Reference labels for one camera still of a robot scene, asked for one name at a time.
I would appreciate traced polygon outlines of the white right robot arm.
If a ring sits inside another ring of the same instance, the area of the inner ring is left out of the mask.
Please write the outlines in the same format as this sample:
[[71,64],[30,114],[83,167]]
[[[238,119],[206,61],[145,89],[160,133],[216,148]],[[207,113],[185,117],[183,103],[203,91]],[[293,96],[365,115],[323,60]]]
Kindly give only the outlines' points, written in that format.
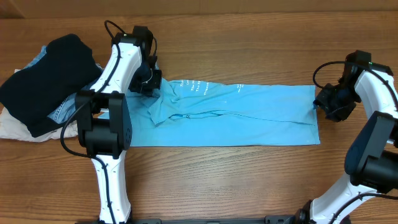
[[397,154],[385,149],[397,145],[397,92],[388,66],[373,62],[344,62],[339,84],[324,86],[315,100],[332,121],[344,100],[362,102],[367,123],[345,157],[345,172],[322,196],[308,201],[286,223],[350,223],[349,214],[367,200],[397,188]]

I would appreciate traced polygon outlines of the light blue printed t-shirt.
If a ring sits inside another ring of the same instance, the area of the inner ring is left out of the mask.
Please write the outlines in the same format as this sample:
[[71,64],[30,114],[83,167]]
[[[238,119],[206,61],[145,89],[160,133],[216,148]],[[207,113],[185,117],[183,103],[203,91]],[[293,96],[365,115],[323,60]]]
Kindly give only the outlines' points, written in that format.
[[320,143],[312,85],[162,80],[127,94],[132,146],[301,146]]

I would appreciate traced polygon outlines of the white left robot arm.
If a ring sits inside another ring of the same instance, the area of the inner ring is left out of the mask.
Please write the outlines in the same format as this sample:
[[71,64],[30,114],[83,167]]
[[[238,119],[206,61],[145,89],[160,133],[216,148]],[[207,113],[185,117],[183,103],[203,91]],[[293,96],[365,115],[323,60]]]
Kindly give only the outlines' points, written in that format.
[[97,223],[131,223],[125,158],[132,141],[126,93],[159,88],[157,40],[152,33],[118,33],[101,76],[88,91],[77,94],[78,138],[91,159],[99,187]]

